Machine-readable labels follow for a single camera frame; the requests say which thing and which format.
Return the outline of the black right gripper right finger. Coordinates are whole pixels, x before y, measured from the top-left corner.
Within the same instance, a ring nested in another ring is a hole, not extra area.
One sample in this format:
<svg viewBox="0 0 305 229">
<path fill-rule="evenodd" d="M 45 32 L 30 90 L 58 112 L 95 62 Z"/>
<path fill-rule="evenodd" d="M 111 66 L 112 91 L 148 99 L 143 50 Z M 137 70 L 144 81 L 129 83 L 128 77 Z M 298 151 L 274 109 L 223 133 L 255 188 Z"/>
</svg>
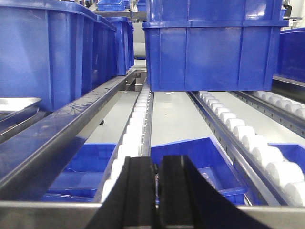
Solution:
<svg viewBox="0 0 305 229">
<path fill-rule="evenodd" d="M 159 167 L 162 229 L 265 229 L 216 191 L 187 156 L 164 156 Z"/>
</svg>

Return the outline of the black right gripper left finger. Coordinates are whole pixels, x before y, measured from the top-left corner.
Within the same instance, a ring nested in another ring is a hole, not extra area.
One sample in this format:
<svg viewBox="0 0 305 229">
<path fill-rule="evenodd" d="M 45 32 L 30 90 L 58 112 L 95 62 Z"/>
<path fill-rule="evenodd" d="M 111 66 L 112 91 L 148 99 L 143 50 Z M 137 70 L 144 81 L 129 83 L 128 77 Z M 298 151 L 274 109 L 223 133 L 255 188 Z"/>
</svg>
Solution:
<svg viewBox="0 0 305 229">
<path fill-rule="evenodd" d="M 155 229 L 155 176 L 150 157 L 128 157 L 87 229 Z"/>
</svg>

